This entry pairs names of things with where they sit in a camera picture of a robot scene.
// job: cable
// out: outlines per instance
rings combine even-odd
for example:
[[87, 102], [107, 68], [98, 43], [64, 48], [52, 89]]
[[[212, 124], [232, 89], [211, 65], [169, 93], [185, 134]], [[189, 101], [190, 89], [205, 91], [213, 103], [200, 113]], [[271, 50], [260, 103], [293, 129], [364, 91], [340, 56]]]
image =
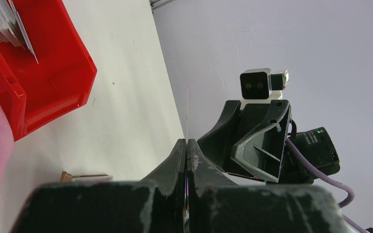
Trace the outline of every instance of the cable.
[[[354, 191], [352, 188], [335, 181], [322, 173], [320, 170], [318, 170], [316, 167], [314, 167], [308, 160], [301, 154], [301, 152], [297, 149], [297, 147], [291, 142], [291, 140], [286, 140], [286, 145], [289, 148], [289, 150], [295, 155], [295, 157], [305, 166], [306, 169], [308, 169], [312, 174], [314, 174], [316, 177], [320, 178], [322, 181], [335, 186], [337, 188], [340, 188], [342, 190], [345, 190], [348, 193], [348, 196], [338, 203], [339, 207], [342, 208], [349, 203], [351, 203], [355, 197]], [[360, 233], [367, 233], [366, 230], [364, 230], [362, 227], [358, 226], [355, 222], [353, 222], [351, 219], [349, 219], [347, 216], [344, 215], [345, 221], [353, 226], [355, 229], [357, 229]]]
[[295, 124], [295, 121], [293, 119], [290, 120], [291, 122], [291, 134], [289, 136], [289, 139], [291, 142], [295, 141], [295, 137], [297, 136], [297, 124]]

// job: table surface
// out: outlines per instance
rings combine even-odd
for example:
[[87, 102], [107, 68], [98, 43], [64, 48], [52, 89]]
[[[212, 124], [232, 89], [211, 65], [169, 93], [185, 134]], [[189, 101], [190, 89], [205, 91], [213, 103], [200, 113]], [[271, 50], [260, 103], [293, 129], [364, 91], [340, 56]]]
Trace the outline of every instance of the table surface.
[[140, 180], [183, 138], [148, 0], [64, 0], [98, 74], [88, 104], [17, 141], [2, 180], [0, 233], [38, 185], [73, 175]]

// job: stack of cards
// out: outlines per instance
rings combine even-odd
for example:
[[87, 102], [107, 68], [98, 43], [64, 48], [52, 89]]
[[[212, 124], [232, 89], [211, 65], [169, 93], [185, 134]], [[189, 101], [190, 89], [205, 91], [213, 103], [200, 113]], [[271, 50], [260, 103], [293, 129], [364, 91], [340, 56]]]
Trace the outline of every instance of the stack of cards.
[[11, 43], [16, 47], [23, 47], [26, 44], [38, 62], [12, 0], [9, 0], [9, 3], [0, 0], [0, 42]]

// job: gray wall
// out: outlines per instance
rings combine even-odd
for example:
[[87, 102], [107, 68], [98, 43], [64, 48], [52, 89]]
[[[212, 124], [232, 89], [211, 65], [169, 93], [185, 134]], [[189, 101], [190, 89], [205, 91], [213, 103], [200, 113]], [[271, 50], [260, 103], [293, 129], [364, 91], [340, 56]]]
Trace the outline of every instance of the gray wall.
[[343, 212], [373, 226], [373, 1], [177, 0], [154, 17], [189, 138], [240, 99], [242, 71], [289, 69], [299, 130], [327, 128], [341, 161], [333, 178], [356, 191]]

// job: red plastic container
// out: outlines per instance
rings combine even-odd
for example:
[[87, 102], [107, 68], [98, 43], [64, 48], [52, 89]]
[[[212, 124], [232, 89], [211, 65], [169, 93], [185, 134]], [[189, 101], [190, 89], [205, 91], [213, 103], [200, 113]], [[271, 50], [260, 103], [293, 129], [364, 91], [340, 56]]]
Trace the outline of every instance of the red plastic container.
[[0, 105], [19, 140], [86, 104], [96, 67], [62, 0], [14, 0], [36, 53], [0, 42]]

